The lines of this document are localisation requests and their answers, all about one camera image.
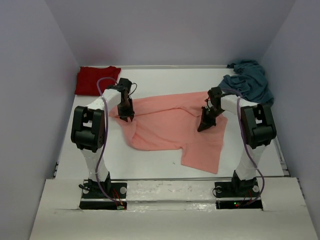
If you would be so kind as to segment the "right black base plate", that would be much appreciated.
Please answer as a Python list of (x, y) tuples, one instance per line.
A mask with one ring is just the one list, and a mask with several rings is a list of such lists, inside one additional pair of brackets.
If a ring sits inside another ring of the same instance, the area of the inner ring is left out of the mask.
[(218, 181), (214, 183), (212, 194), (217, 210), (263, 209), (257, 181), (238, 190), (232, 189), (230, 181)]

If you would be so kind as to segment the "pink t shirt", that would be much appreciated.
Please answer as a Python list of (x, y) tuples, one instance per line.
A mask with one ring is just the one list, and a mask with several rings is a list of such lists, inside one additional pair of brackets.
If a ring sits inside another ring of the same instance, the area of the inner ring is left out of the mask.
[(134, 118), (120, 119), (109, 110), (123, 131), (128, 146), (141, 151), (182, 150), (181, 164), (216, 174), (224, 144), (227, 118), (220, 115), (216, 125), (198, 131), (206, 92), (191, 92), (133, 100)]

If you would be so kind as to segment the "blue crumpled t shirt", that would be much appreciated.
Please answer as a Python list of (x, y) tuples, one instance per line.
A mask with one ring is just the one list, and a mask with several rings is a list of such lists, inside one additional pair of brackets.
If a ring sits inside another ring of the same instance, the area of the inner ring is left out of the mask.
[(256, 60), (240, 60), (227, 65), (234, 75), (225, 75), (218, 85), (226, 93), (240, 93), (250, 102), (274, 104), (264, 68)]

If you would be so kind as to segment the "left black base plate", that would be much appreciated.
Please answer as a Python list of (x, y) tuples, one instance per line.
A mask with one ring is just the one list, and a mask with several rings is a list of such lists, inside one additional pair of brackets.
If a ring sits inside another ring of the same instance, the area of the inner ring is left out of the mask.
[(112, 182), (111, 189), (106, 197), (99, 186), (90, 186), (88, 181), (79, 184), (81, 189), (81, 199), (79, 208), (82, 210), (126, 210), (127, 209), (127, 190), (126, 182)]

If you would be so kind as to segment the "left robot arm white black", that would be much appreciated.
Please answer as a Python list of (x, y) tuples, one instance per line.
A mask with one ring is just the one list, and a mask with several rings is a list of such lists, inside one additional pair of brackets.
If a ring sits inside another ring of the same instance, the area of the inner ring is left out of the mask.
[(131, 88), (136, 83), (127, 78), (116, 81), (102, 77), (97, 81), (100, 97), (87, 106), (77, 106), (73, 112), (71, 142), (84, 156), (89, 172), (87, 187), (82, 188), (104, 198), (112, 189), (110, 171), (103, 154), (107, 145), (109, 130), (109, 110), (117, 110), (120, 120), (132, 121), (135, 116)]

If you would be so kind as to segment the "red folded t shirt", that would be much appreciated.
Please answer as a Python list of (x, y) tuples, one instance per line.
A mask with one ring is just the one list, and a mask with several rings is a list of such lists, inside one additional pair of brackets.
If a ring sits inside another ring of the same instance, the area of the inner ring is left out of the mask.
[(106, 68), (95, 68), (81, 66), (76, 78), (75, 95), (79, 96), (99, 96), (97, 82), (101, 78), (106, 78), (99, 83), (100, 89), (103, 92), (109, 85), (114, 85), (115, 81), (121, 73), (121, 68), (109, 66)]

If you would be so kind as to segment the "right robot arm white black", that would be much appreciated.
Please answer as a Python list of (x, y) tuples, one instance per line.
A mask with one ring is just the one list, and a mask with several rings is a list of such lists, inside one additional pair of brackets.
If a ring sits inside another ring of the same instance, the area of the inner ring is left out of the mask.
[(258, 186), (256, 177), (263, 176), (259, 162), (266, 147), (277, 136), (271, 106), (247, 101), (232, 89), (223, 92), (220, 87), (213, 87), (207, 94), (198, 132), (216, 126), (217, 118), (223, 112), (230, 112), (237, 116), (244, 147), (231, 180), (216, 182), (212, 193), (218, 199), (249, 197), (254, 202), (264, 190), (263, 185)]

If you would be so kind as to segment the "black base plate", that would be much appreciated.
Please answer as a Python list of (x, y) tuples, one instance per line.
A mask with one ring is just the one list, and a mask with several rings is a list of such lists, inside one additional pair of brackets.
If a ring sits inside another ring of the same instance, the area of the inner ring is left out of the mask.
[(81, 189), (81, 199), (79, 208), (82, 210), (126, 210), (127, 209), (127, 190), (126, 182), (112, 182), (111, 189), (106, 197), (99, 186), (90, 186), (88, 181), (79, 184)]
[(263, 209), (257, 181), (238, 190), (232, 189), (230, 181), (218, 181), (214, 183), (212, 194), (217, 210)]

